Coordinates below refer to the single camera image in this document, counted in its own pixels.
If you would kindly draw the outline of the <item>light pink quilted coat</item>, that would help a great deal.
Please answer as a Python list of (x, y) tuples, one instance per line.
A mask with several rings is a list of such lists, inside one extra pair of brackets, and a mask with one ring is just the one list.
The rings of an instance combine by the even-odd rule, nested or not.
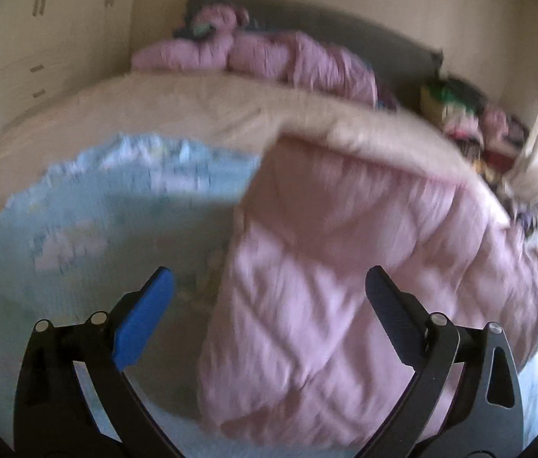
[(459, 325), (538, 350), (538, 260), (458, 150), (418, 159), (288, 134), (234, 234), (197, 368), (202, 426), (261, 445), (359, 445), (412, 377), (365, 295), (375, 266)]

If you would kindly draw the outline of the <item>pile of folded clothes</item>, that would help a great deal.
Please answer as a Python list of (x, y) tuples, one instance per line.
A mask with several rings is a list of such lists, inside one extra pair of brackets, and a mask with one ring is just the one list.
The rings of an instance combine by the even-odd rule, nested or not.
[(448, 77), (421, 88), (426, 120), (454, 143), (521, 229), (526, 245), (538, 249), (538, 210), (515, 197), (507, 174), (525, 141), (526, 126), (468, 83)]

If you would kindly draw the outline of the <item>blue Hello Kitty bedsheet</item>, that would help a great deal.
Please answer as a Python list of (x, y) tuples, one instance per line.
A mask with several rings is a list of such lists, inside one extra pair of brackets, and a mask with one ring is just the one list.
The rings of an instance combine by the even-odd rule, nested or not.
[(119, 135), (54, 164), (0, 214), (0, 438), (13, 440), (15, 387), (33, 325), (85, 321), (160, 266), (178, 292), (130, 370), (152, 415), (190, 457), (315, 457), (202, 432), (195, 365), (233, 212), (260, 161), (158, 134)]

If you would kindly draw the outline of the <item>beige bed blanket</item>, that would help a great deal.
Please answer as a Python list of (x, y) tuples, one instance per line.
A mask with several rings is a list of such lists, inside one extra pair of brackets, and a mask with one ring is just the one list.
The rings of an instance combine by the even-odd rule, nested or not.
[(497, 222), (509, 221), (458, 148), (421, 117), (235, 74), (129, 74), (24, 118), (0, 136), (0, 212), (11, 194), (35, 183), (48, 166), (117, 134), (153, 132), (260, 153), (282, 130), (464, 184)]

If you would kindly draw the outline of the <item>grey upholstered headboard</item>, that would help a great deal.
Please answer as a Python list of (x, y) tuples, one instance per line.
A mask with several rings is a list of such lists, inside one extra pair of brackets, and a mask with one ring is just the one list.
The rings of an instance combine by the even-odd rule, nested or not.
[(442, 67), (440, 51), (419, 45), (381, 24), (301, 0), (186, 0), (186, 13), (224, 3), (246, 8), (252, 28), (260, 31), (302, 31), (318, 42), (341, 45), (369, 64), (380, 82), (411, 111), (420, 109), (422, 86)]

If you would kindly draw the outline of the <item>cream built-in wardrobe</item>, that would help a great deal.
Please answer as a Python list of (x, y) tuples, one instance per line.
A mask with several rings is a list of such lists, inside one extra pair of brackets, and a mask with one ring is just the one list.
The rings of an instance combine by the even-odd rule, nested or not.
[(0, 0), (0, 132), (129, 66), (133, 0)]

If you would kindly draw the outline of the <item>pink puffer jacket at headboard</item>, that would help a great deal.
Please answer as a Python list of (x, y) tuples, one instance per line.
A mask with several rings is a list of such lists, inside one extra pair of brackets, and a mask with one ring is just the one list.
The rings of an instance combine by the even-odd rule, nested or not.
[(372, 68), (341, 45), (324, 44), (299, 31), (250, 27), (241, 6), (211, 4), (188, 17), (174, 37), (136, 52), (131, 69), (227, 71), (306, 91), (337, 96), (371, 109), (396, 111), (398, 101)]

